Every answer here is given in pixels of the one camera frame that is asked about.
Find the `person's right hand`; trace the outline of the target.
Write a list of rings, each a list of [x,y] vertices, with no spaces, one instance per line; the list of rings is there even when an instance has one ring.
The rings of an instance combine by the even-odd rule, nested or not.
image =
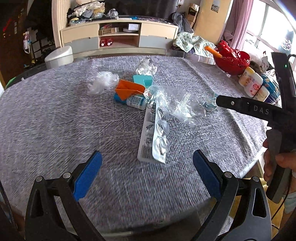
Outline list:
[[[267,182],[271,179],[271,176],[273,174],[273,165],[271,163],[268,140],[265,139],[262,145],[264,148],[267,148],[263,156],[263,159],[264,159],[263,178]],[[280,167],[289,168],[295,173],[295,165],[296,165],[295,152],[277,154],[275,156],[275,161]]]

